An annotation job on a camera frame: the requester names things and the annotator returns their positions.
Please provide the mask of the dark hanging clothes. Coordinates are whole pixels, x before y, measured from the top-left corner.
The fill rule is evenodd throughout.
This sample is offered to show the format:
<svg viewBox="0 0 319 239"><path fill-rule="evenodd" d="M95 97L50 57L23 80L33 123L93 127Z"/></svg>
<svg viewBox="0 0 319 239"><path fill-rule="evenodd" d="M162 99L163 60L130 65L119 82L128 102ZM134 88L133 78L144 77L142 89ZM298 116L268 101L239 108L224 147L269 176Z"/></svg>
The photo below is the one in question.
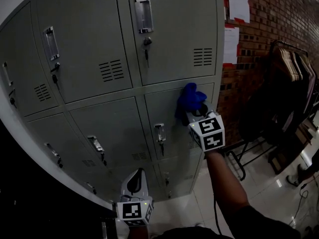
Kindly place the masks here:
<svg viewBox="0 0 319 239"><path fill-rule="evenodd" d="M295 133L310 112L316 73L306 56L293 53L302 79L292 81L277 67L267 67L262 85L252 94L239 119L239 134L245 141L262 136L270 144L285 141Z"/></svg>

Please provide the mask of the grey metal locker cabinet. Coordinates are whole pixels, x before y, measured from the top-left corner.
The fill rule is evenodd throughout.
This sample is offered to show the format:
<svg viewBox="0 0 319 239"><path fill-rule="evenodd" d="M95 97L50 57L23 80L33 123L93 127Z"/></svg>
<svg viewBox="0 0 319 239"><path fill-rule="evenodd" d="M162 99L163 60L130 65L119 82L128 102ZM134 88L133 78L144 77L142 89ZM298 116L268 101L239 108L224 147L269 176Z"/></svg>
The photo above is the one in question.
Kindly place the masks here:
<svg viewBox="0 0 319 239"><path fill-rule="evenodd" d="M0 25L0 119L45 171L108 203L146 172L192 192L198 155L159 160L145 95L196 83L217 105L223 0L24 0Z"/></svg>

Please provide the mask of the person's black shirt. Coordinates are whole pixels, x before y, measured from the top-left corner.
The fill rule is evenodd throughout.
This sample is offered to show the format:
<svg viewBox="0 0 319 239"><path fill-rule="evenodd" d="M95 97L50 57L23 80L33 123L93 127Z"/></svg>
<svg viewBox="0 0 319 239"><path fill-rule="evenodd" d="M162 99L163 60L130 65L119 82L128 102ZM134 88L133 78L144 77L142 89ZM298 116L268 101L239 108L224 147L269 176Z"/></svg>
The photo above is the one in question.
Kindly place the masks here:
<svg viewBox="0 0 319 239"><path fill-rule="evenodd" d="M245 206L228 219L235 239L301 239L299 231L289 225L265 217L251 206ZM186 227L164 232L154 239L231 239L209 228Z"/></svg>

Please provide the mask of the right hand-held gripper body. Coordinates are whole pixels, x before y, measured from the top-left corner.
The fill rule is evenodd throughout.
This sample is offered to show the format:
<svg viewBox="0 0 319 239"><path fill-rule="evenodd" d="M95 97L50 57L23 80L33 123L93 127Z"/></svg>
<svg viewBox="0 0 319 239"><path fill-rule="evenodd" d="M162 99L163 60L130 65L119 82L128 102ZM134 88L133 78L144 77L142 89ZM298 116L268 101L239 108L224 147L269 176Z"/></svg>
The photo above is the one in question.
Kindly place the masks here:
<svg viewBox="0 0 319 239"><path fill-rule="evenodd" d="M203 152L225 146L225 128L221 115L208 112L199 120L191 118L187 127L192 139Z"/></svg>

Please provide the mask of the brown box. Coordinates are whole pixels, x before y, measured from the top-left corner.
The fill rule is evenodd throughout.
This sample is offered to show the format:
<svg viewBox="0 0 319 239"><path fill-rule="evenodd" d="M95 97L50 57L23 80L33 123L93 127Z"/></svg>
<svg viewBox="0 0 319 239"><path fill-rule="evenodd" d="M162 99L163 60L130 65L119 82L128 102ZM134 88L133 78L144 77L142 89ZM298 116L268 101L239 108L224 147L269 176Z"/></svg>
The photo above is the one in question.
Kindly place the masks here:
<svg viewBox="0 0 319 239"><path fill-rule="evenodd" d="M283 154L269 156L268 162L276 175L279 175L287 167L287 159Z"/></svg>

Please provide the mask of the grey metal locker door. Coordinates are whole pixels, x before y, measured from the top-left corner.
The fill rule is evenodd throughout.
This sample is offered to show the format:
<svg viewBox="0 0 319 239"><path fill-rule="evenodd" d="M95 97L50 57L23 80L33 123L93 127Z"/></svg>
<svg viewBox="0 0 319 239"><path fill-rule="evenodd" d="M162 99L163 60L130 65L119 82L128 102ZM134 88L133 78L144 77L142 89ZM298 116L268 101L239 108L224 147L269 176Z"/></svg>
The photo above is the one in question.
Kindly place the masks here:
<svg viewBox="0 0 319 239"><path fill-rule="evenodd" d="M157 158L159 160L175 156L198 155L198 145L192 140L189 129L175 116L177 100L183 88L161 91L145 95L145 101L152 129ZM156 124L164 125L165 141L163 146L157 141Z"/></svg>

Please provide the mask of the white paper sheet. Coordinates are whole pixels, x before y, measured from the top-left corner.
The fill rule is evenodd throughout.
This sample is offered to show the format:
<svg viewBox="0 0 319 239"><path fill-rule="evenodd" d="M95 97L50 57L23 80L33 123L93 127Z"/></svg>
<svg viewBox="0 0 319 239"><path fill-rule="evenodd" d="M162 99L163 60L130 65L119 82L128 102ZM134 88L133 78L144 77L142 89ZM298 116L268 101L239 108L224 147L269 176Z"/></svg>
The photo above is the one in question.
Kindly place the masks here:
<svg viewBox="0 0 319 239"><path fill-rule="evenodd" d="M223 64L237 63L238 44L239 44L239 28L226 27L224 30Z"/></svg>
<svg viewBox="0 0 319 239"><path fill-rule="evenodd" d="M250 23L249 0L228 0L229 18L238 22Z"/></svg>

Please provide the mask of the person's right forearm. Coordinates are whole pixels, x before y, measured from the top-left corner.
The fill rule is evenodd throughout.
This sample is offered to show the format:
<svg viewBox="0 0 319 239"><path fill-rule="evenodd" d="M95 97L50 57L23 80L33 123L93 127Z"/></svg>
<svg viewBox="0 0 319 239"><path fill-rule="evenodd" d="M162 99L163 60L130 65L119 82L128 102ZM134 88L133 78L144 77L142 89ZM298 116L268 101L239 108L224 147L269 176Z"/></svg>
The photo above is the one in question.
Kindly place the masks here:
<svg viewBox="0 0 319 239"><path fill-rule="evenodd" d="M224 157L212 150L205 152L214 199L216 200L226 222L230 224L235 214L249 205L247 194L228 167Z"/></svg>

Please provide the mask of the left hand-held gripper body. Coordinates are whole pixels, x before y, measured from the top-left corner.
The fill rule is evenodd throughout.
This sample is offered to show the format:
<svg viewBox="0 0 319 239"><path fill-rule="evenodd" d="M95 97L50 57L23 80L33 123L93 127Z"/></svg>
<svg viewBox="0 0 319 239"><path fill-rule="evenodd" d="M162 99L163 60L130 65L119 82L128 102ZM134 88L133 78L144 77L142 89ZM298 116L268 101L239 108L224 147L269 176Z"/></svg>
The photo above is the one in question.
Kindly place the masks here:
<svg viewBox="0 0 319 239"><path fill-rule="evenodd" d="M147 226L154 210L154 201L150 196L124 197L117 203L117 214L121 221L129 227Z"/></svg>

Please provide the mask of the person's left forearm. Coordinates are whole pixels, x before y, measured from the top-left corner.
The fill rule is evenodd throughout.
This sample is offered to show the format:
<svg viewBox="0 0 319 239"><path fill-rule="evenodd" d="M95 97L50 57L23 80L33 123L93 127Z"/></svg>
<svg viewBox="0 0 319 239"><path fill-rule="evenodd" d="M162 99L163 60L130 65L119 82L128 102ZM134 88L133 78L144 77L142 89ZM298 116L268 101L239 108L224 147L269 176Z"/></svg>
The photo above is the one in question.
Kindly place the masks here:
<svg viewBox="0 0 319 239"><path fill-rule="evenodd" d="M147 226L129 227L128 239L149 239Z"/></svg>

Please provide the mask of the row of wooden hangers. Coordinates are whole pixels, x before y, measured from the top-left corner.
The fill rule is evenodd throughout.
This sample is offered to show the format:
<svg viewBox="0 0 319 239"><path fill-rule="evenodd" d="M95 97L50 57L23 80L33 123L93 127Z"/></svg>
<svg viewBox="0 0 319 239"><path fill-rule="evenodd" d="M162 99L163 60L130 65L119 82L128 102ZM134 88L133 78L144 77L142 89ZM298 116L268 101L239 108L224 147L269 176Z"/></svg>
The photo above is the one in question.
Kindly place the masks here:
<svg viewBox="0 0 319 239"><path fill-rule="evenodd" d="M283 71L292 82L301 81L303 79L294 52L279 47L274 51L273 55L274 64Z"/></svg>

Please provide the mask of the blue cloth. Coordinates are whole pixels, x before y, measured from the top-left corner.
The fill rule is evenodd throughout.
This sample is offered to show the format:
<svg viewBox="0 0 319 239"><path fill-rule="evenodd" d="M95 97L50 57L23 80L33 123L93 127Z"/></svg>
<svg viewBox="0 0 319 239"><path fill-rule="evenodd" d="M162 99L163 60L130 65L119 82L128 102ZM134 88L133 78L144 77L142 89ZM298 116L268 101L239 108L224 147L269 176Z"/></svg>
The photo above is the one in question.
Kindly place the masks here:
<svg viewBox="0 0 319 239"><path fill-rule="evenodd" d="M189 124L186 113L191 113L195 117L205 117L208 112L207 105L204 104L207 95L196 89L196 83L188 83L177 100L175 117L181 120L183 126Z"/></svg>

